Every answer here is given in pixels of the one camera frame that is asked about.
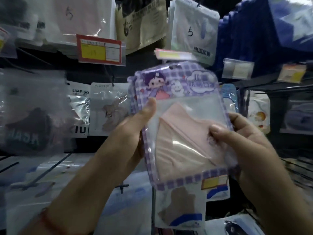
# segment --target cartoon girl's face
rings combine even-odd
[[[154,78],[152,78],[148,84],[149,88],[159,88],[165,85],[165,81],[163,78],[159,78],[157,76],[155,76]]]

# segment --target blue curved stripe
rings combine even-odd
[[[202,221],[202,214],[184,214],[170,223],[170,226],[178,226],[188,221]]]
[[[224,186],[218,186],[215,189],[210,190],[210,192],[207,194],[207,199],[212,198],[214,195],[216,195],[217,193],[221,192],[221,191],[227,191],[228,190],[228,186],[224,185]]]

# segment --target purple plaid border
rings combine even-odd
[[[181,68],[174,68],[170,69],[171,66],[177,66],[180,65]],[[168,64],[163,64],[159,65],[150,69],[146,69],[143,71],[138,71],[135,73],[135,76],[129,77],[128,81],[131,83],[128,91],[129,95],[131,96],[131,112],[136,113],[139,110],[143,109],[145,106],[146,102],[148,101],[148,97],[143,93],[145,91],[142,91],[142,89],[146,89],[146,86],[143,81],[143,74],[152,72],[152,71],[160,71],[162,70],[162,73],[166,77],[179,77],[180,75],[185,75],[185,76],[190,76],[193,71],[205,71],[203,67],[201,67],[197,63],[192,63],[192,62],[182,62],[182,63],[168,63]],[[229,129],[233,129],[232,124],[229,120],[228,114],[226,107],[223,102],[223,98],[221,95],[220,87],[218,84],[218,81],[216,80],[215,83],[215,89],[218,90],[218,98],[223,106],[223,111],[224,111],[224,120],[227,124],[227,127]],[[228,174],[229,172],[233,172],[234,168],[236,167],[230,167],[230,168],[216,168],[212,170],[207,170],[202,173],[192,175],[192,176],[186,176],[184,178],[178,178],[176,180],[170,180],[165,183],[158,183],[158,174],[157,174],[157,168],[155,166],[155,159],[153,154],[151,153],[151,149],[149,149],[149,145],[151,144],[150,142],[150,137],[148,135],[148,130],[145,127],[142,130],[142,135],[144,139],[144,147],[145,147],[145,162],[147,166],[147,171],[149,174],[150,182],[156,188],[157,190],[166,190],[166,189],[172,189],[178,186],[183,186],[184,184],[190,184],[194,182],[199,182],[203,179],[209,178],[209,177],[216,177],[220,175],[225,175]]]

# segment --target person's left hand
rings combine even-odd
[[[116,185],[131,174],[143,157],[142,128],[156,111],[156,100],[150,98],[143,110],[121,122],[96,152],[109,165]]]

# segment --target cartoon girl's purple hair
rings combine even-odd
[[[161,72],[151,72],[144,74],[144,82],[146,86],[149,86],[150,81],[153,78],[163,78],[165,84],[168,86],[170,83],[166,81],[166,77]]]

